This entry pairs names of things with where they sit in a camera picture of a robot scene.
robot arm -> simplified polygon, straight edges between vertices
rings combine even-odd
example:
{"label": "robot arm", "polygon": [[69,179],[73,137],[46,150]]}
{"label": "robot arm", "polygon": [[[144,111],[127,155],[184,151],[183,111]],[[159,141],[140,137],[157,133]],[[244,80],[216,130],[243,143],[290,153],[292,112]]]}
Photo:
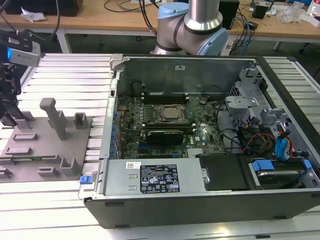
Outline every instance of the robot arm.
{"label": "robot arm", "polygon": [[158,12],[156,55],[218,55],[228,39],[219,0],[172,2]]}
{"label": "robot arm", "polygon": [[14,127],[17,125],[14,118],[25,118],[18,108],[17,95],[21,94],[21,84],[16,64],[37,67],[41,50],[26,32],[0,30],[0,51],[0,122]]}

power supply label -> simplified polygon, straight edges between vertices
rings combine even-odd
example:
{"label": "power supply label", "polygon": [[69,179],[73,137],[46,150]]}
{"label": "power supply label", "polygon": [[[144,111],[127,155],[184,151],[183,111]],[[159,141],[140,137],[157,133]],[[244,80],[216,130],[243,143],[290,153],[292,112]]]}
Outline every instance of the power supply label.
{"label": "power supply label", "polygon": [[143,194],[180,192],[177,165],[141,165],[140,191]]}

wooden table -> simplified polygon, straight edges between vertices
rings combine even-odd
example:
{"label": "wooden table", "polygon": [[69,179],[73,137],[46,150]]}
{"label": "wooden table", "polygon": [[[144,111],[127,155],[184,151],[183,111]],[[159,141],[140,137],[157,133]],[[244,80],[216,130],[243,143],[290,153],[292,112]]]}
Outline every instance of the wooden table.
{"label": "wooden table", "polygon": [[[146,27],[140,12],[112,12],[104,8],[106,0],[83,0],[83,6],[77,17],[61,17],[60,28],[57,37],[63,53],[71,53],[67,34],[97,34],[97,35],[130,35],[130,36],[152,36]],[[107,6],[110,9],[120,10],[118,3],[124,0],[111,0]],[[240,0],[240,9],[250,0]],[[127,8],[137,8],[137,3],[125,3]],[[150,5],[146,7],[147,15],[151,24],[157,28],[158,10]],[[242,13],[249,19],[251,12],[243,9]],[[31,23],[19,15],[3,16],[18,29],[30,28],[39,33],[51,33],[56,26],[57,17],[47,16],[47,20]],[[310,42],[320,43],[320,28],[316,28],[308,22],[286,23],[278,22],[276,16],[264,19],[250,18],[258,25],[253,40],[281,41],[281,42]],[[0,28],[9,30],[4,20],[0,18]],[[229,30],[228,42],[234,41],[242,34],[243,28],[239,20]]]}

white sticker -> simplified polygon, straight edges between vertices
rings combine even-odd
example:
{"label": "white sticker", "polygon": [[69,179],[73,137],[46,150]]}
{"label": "white sticker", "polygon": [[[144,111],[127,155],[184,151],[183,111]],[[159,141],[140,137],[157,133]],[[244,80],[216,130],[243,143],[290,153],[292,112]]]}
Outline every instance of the white sticker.
{"label": "white sticker", "polygon": [[140,161],[127,161],[125,168],[126,169],[140,169],[141,162]]}
{"label": "white sticker", "polygon": [[186,70],[186,66],[184,66],[184,65],[176,65],[175,66],[175,70],[176,71],[184,71],[184,70]]}

blue cable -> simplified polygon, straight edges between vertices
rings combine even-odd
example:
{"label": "blue cable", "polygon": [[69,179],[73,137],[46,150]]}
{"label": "blue cable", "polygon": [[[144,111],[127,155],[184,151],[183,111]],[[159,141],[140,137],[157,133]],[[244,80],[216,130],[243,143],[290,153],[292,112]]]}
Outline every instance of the blue cable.
{"label": "blue cable", "polygon": [[249,44],[249,41],[250,41],[249,34],[251,34],[251,31],[250,31],[250,28],[249,28],[249,23],[248,23],[248,21],[246,19],[241,18],[241,17],[235,17],[235,18],[239,19],[241,21],[244,21],[246,26],[247,26],[247,28],[248,28],[247,35],[245,36],[245,38],[248,36],[248,39],[245,41],[244,47],[243,47],[243,49],[242,49],[242,51],[240,53],[240,56],[242,56],[244,54],[245,50],[247,49],[248,44]]}

